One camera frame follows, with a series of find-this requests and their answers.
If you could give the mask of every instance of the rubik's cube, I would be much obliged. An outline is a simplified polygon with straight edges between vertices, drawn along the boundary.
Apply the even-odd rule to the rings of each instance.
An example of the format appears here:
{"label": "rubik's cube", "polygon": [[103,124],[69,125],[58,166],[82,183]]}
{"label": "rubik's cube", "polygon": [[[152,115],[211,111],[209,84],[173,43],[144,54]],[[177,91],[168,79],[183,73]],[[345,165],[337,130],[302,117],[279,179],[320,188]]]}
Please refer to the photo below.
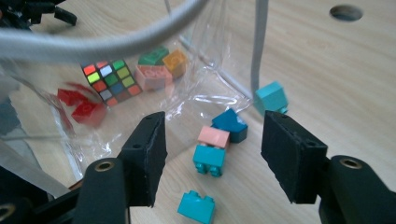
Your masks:
{"label": "rubik's cube", "polygon": [[142,91],[124,60],[91,63],[81,67],[90,85],[109,106],[117,105]]}

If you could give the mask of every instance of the red plastic piece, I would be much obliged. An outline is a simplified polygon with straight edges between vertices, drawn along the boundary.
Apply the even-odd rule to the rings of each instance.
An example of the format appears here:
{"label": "red plastic piece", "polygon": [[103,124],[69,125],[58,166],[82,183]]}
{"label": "red plastic piece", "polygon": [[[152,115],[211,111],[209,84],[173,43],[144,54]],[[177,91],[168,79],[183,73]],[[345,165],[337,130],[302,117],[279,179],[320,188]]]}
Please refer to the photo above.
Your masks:
{"label": "red plastic piece", "polygon": [[83,102],[72,114],[72,118],[81,124],[97,127],[106,115],[106,106],[103,103]]}
{"label": "red plastic piece", "polygon": [[69,106],[88,101],[88,98],[79,93],[79,91],[68,91],[64,89],[58,89],[58,98]]}

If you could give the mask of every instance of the green toy block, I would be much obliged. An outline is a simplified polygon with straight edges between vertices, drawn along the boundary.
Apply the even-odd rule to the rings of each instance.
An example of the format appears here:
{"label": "green toy block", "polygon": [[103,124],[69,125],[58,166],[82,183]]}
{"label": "green toy block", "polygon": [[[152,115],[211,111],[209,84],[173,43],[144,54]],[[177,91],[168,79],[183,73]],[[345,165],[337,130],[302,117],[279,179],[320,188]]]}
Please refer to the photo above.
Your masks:
{"label": "green toy block", "polygon": [[151,52],[142,54],[139,58],[140,65],[163,65],[163,58],[169,54],[169,49],[160,46]]}

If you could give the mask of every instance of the clear plastic bag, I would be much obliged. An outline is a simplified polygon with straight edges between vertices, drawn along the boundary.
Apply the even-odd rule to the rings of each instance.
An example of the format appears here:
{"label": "clear plastic bag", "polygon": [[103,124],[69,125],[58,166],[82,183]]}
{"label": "clear plastic bag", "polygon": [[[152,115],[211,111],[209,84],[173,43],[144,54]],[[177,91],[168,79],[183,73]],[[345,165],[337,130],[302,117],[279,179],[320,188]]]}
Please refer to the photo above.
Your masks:
{"label": "clear plastic bag", "polygon": [[[92,20],[88,20],[87,16],[78,16],[77,27],[64,27],[48,19],[35,26],[35,32],[80,37],[108,35],[101,34],[101,23],[120,21],[120,18],[107,17],[106,14],[99,16],[100,12],[103,13],[106,9],[93,2],[91,8],[82,8],[80,12],[75,13],[94,15],[97,17],[94,23],[90,23]],[[166,17],[165,7],[153,7],[152,2],[136,4],[137,6],[113,6],[113,10],[119,10],[120,15],[122,12],[124,16],[128,14],[125,11],[127,7],[133,9],[132,14],[136,13],[131,19],[125,19],[124,22],[131,24],[123,24],[123,27],[139,30],[144,24],[148,25],[161,17]],[[158,10],[161,13],[158,13],[158,18],[146,18],[136,7],[141,10]],[[22,130],[21,133],[12,136],[4,135],[3,140],[6,143],[11,140],[24,141],[32,149],[38,164],[46,173],[70,186],[82,178],[91,162],[103,157],[116,157],[134,127],[144,116],[165,111],[167,159],[172,160],[184,149],[195,144],[202,125],[210,124],[210,120],[217,114],[228,108],[240,111],[252,103],[246,94],[248,88],[243,87],[247,85],[250,67],[250,57],[247,55],[251,54],[235,55],[233,48],[238,48],[238,41],[250,41],[253,30],[250,34],[240,36],[233,33],[231,26],[241,22],[233,21],[232,15],[235,10],[228,8],[225,0],[210,1],[201,15],[184,32],[153,46],[154,49],[163,46],[169,49],[170,53],[179,50],[185,54],[187,63],[184,74],[171,78],[171,81],[165,81],[161,87],[154,88],[155,90],[143,90],[144,84],[137,83],[141,92],[107,107],[106,116],[95,127],[76,122],[72,114],[77,105],[68,106],[57,96],[58,90],[62,89],[78,91],[96,103],[98,99],[104,98],[100,91],[96,92],[90,87],[90,80],[84,76],[81,64],[1,59],[0,76],[4,80],[2,86],[8,85],[6,80],[14,86],[17,85],[15,80],[19,82],[15,91],[3,94],[6,96],[3,102],[9,98]],[[114,31],[117,32],[111,35],[126,32],[114,23]],[[139,70],[137,66],[140,56],[115,59],[125,61],[134,81]],[[230,74],[228,70],[237,71],[237,74]],[[92,90],[93,94],[82,91],[78,85]]]}

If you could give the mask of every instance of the pink toy block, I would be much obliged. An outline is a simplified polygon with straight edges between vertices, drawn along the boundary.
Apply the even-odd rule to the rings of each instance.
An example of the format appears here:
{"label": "pink toy block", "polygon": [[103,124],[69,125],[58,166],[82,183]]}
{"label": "pink toy block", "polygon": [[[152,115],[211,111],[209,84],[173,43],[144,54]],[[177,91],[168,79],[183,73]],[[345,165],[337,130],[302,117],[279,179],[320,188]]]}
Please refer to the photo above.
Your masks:
{"label": "pink toy block", "polygon": [[134,78],[143,91],[162,89],[173,82],[172,74],[165,66],[137,65]]}
{"label": "pink toy block", "polygon": [[230,133],[204,126],[198,136],[198,142],[203,145],[225,149],[230,144]]}

